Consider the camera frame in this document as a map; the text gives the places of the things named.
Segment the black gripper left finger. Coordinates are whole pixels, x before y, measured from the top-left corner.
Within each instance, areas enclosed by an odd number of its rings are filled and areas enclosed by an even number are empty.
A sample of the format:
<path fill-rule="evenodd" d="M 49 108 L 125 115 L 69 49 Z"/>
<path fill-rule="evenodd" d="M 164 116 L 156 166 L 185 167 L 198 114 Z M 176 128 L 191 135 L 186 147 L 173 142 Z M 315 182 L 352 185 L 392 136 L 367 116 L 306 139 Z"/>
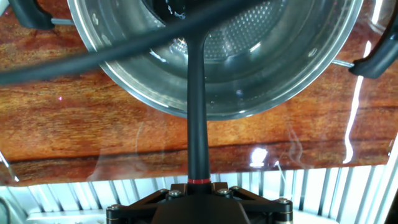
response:
<path fill-rule="evenodd" d="M 157 190 L 131 205 L 111 205 L 106 209 L 106 224 L 150 223 L 163 203 L 185 196 L 186 191 L 186 184 L 172 184 L 170 190 Z"/>

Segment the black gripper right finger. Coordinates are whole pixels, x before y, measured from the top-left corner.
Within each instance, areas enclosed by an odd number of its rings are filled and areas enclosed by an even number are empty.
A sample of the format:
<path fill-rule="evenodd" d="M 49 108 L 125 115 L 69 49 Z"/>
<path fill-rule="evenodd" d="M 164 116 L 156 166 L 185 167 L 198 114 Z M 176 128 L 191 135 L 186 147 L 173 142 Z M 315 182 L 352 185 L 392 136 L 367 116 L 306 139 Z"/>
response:
<path fill-rule="evenodd" d="M 212 183 L 212 188 L 214 195 L 238 202 L 250 223 L 293 224 L 291 200 L 269 200 L 238 186 L 228 187 L 226 182 Z"/>

